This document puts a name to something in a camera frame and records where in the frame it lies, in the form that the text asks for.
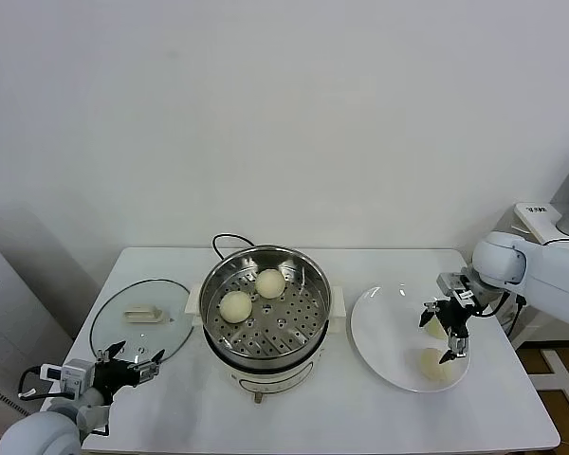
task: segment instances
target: sticker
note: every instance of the sticker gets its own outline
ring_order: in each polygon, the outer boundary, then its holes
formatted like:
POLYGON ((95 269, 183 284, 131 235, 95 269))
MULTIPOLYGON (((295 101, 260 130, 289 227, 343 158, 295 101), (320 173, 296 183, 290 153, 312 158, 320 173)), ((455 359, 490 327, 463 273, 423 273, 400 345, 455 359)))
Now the sticker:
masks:
POLYGON ((461 300, 471 299, 472 297, 474 297, 474 293, 472 291, 465 291, 459 295, 461 300))
POLYGON ((548 209, 546 207, 527 207, 525 209, 531 213, 541 213, 541 212, 548 211, 548 209))

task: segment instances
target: white plate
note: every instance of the white plate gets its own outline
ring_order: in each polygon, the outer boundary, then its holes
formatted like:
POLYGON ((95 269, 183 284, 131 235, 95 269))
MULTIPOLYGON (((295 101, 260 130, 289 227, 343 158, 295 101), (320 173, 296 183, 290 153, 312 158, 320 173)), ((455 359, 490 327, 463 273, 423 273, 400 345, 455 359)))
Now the white plate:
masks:
POLYGON ((466 375, 469 352, 451 361, 449 382, 430 381, 419 371, 424 348, 448 349, 446 340, 418 327, 424 301, 425 297, 414 296, 413 289, 404 285, 371 288, 352 310, 352 337, 362 358, 389 382, 408 391, 445 391, 466 375))

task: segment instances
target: white table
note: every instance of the white table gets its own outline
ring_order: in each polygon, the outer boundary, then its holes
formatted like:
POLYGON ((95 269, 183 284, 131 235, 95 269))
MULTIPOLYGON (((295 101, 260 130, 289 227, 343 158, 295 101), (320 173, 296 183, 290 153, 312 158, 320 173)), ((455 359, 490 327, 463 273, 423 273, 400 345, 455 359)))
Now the white table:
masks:
MULTIPOLYGON (((343 286, 348 313, 362 291, 378 284, 404 282, 418 300, 440 296, 438 273, 465 265, 453 250, 303 251, 331 285, 343 286)), ((91 323, 121 288, 147 278, 191 287, 216 262, 205 248, 125 249, 68 359, 93 358, 91 323)), ((116 395, 110 436, 90 436, 84 448, 91 453, 403 454, 557 446, 559 434, 497 320, 474 318, 469 330, 468 374, 449 391, 403 391, 373 373, 346 334, 335 334, 327 337, 306 382, 256 405, 230 384, 196 327, 158 377, 116 395)))

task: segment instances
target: black cable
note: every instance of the black cable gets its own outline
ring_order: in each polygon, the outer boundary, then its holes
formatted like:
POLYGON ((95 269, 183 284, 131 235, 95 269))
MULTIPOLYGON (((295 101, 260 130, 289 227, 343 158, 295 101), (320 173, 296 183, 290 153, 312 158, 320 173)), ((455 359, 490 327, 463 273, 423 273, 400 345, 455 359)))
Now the black cable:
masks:
POLYGON ((502 294, 502 297, 500 298, 500 301, 498 302, 497 306, 495 307, 495 309, 491 313, 487 313, 486 315, 483 315, 482 313, 475 313, 474 316, 476 316, 477 318, 490 318, 491 316, 495 316, 497 314, 497 312, 502 309, 502 307, 504 306, 504 303, 508 297, 510 297, 510 293, 504 292, 502 294))
POLYGON ((544 242, 543 245, 550 245, 550 244, 554 244, 555 242, 569 242, 569 239, 554 239, 554 240, 549 240, 547 242, 544 242))
POLYGON ((40 366, 36 365, 35 367, 29 367, 28 369, 26 369, 21 374, 21 377, 19 378, 19 386, 17 387, 17 393, 19 394, 19 399, 21 401, 42 400, 45 398, 54 398, 57 396, 62 396, 65 398, 70 398, 70 399, 74 398, 74 394, 70 391, 55 392, 55 393, 35 393, 31 396, 24 396, 23 395, 23 385, 26 382, 26 377, 28 377, 28 374, 30 374, 30 373, 40 375, 40 366))
POLYGON ((23 384, 26 381, 26 377, 28 377, 28 374, 30 373, 34 373, 36 375, 40 375, 40 366, 36 365, 35 367, 29 367, 27 370, 25 370, 22 374, 21 377, 19 378, 19 387, 17 388, 17 392, 18 393, 23 393, 23 384))
POLYGON ((510 334, 512 334, 512 331, 514 330, 514 326, 516 325, 517 320, 519 320, 519 315, 521 314, 521 310, 527 304, 527 300, 525 300, 524 297, 516 296, 516 304, 517 304, 516 315, 514 315, 514 319, 512 320, 512 323, 510 324, 510 328, 508 329, 508 333, 506 334, 508 336, 510 336, 510 334))
POLYGON ((45 398, 56 398, 62 396, 63 398, 74 399, 74 394, 70 391, 58 391, 55 393, 36 393, 31 396, 20 396, 21 401, 33 401, 33 400, 44 400, 45 398))
POLYGON ((212 238, 212 249, 215 250, 215 253, 217 253, 217 256, 219 256, 221 259, 224 259, 224 255, 221 254, 221 252, 217 248, 217 244, 215 242, 217 241, 217 239, 221 239, 222 237, 232 237, 234 239, 238 239, 238 240, 242 240, 243 242, 247 242, 251 246, 255 246, 255 244, 251 240, 243 237, 242 235, 229 234, 229 233, 217 234, 212 238))

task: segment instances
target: steamed bun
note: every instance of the steamed bun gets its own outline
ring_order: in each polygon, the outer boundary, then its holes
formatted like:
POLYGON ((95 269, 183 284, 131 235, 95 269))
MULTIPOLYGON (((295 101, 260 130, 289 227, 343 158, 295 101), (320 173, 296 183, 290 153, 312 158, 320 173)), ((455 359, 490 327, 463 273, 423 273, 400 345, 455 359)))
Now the steamed bun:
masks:
POLYGON ((248 318, 251 309, 250 297, 242 291, 228 292, 219 304, 219 314, 230 324, 236 324, 248 318))
POLYGON ((449 362, 439 364, 443 352, 436 348, 426 348, 419 357, 419 371, 430 381, 451 382, 452 371, 449 362))
POLYGON ((273 268, 264 270, 257 275, 255 282, 255 290, 264 299, 276 299, 283 293, 285 286, 285 277, 280 271, 273 268))

